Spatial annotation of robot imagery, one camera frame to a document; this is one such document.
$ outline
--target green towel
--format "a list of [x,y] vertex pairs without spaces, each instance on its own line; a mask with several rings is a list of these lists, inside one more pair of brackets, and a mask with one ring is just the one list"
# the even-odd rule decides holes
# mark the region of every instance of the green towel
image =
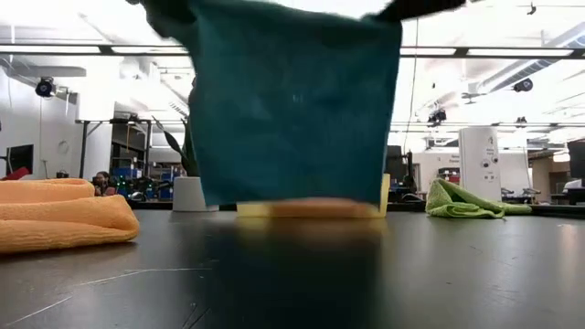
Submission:
[[529,214],[532,208],[487,201],[444,179],[435,179],[427,197],[426,211],[442,218],[502,218]]

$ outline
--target security camera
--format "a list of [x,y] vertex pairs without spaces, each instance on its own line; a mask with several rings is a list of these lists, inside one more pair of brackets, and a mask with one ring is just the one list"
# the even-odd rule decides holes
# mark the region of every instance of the security camera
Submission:
[[447,113],[445,110],[436,110],[429,114],[429,120],[427,120],[427,123],[431,123],[432,127],[436,127],[445,120],[447,120]]
[[537,7],[534,5],[533,2],[530,3],[530,11],[527,13],[527,15],[534,15],[537,11]]
[[53,78],[51,77],[41,78],[35,88],[35,93],[40,97],[52,97],[55,92],[57,92],[57,87],[53,84]]
[[[527,117],[518,117],[516,123],[528,123]],[[516,128],[526,128],[524,124],[517,125]]]
[[534,83],[532,83],[532,80],[525,79],[525,80],[522,80],[522,81],[518,82],[517,84],[515,84],[513,89],[515,92],[531,91],[533,87],[534,87]]

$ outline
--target plant leaf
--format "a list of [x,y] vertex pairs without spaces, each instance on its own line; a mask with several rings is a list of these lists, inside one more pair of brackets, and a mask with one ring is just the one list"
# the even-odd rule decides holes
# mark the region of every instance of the plant leaf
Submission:
[[158,119],[156,119],[154,116],[153,116],[153,119],[154,119],[154,123],[156,124],[156,127],[158,127],[158,129],[164,131],[165,127],[163,126],[163,124],[161,122],[159,122]]
[[181,158],[181,165],[183,165],[183,169],[185,169],[187,176],[195,177],[195,175],[193,175],[193,168],[191,167],[191,164],[186,160],[185,157]]
[[185,125],[185,143],[183,143],[183,153],[185,154],[185,159],[190,169],[190,171],[187,171],[187,174],[189,176],[198,176],[199,172],[197,168],[197,158],[191,140],[192,134],[190,118],[187,117],[186,122],[183,121],[183,124]]
[[181,150],[181,146],[179,146],[179,143],[176,141],[175,137],[173,137],[173,135],[169,132],[163,133],[165,134],[165,139],[168,145],[171,146],[173,150],[181,154],[181,157],[184,157],[185,154],[183,153],[183,150]]

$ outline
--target table surface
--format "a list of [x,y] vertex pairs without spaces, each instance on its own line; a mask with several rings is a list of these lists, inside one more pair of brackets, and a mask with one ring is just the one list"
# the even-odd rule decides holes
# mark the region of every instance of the table surface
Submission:
[[585,221],[136,213],[135,242],[0,259],[0,327],[585,324]]

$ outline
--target teal cloth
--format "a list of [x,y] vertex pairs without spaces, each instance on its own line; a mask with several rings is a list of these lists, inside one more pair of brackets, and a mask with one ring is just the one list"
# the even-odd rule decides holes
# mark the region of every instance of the teal cloth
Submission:
[[155,23],[196,68],[189,107],[207,203],[379,203],[401,24],[263,2],[189,4],[196,23]]

